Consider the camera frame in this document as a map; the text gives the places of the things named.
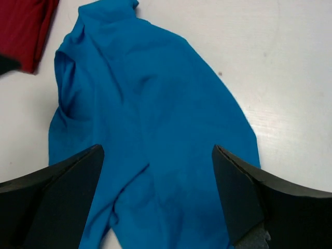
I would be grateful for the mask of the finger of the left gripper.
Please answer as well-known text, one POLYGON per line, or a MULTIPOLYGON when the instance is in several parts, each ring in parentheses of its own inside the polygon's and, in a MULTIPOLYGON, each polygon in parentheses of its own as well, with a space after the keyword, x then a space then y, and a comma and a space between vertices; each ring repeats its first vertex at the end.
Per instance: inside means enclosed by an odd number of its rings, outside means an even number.
POLYGON ((0 75, 19 70, 20 68, 21 63, 18 60, 3 54, 0 55, 0 75))

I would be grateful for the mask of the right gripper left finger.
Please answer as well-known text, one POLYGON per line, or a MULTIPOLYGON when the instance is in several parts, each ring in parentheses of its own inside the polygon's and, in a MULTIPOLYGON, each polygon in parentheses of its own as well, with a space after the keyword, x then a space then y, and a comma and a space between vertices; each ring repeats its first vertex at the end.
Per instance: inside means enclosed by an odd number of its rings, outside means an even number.
POLYGON ((1 248, 78 248, 103 159, 94 145, 1 183, 1 248))

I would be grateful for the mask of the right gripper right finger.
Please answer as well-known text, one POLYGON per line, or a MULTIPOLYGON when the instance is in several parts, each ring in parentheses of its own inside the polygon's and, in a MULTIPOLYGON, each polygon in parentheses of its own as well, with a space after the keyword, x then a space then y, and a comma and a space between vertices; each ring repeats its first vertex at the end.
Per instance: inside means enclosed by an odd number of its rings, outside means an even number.
POLYGON ((234 248, 331 248, 331 193, 301 186, 220 146, 213 168, 234 248))

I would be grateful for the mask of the blue t shirt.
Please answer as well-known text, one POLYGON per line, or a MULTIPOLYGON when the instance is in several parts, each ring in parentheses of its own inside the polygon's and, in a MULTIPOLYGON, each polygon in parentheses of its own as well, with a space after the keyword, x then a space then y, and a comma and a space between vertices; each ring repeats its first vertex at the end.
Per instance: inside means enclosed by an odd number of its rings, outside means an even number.
POLYGON ((80 6, 55 54, 49 163, 105 152, 79 246, 98 248, 112 229, 122 248, 231 248, 212 150, 259 166, 256 136, 190 44, 138 18, 137 5, 80 6))

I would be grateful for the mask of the folded red t shirt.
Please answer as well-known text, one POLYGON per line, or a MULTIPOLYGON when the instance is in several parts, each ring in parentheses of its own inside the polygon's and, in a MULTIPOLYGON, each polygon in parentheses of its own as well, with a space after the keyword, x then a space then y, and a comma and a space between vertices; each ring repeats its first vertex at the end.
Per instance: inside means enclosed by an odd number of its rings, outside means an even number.
POLYGON ((1 1, 1 54, 18 60, 17 71, 37 69, 59 1, 1 1))

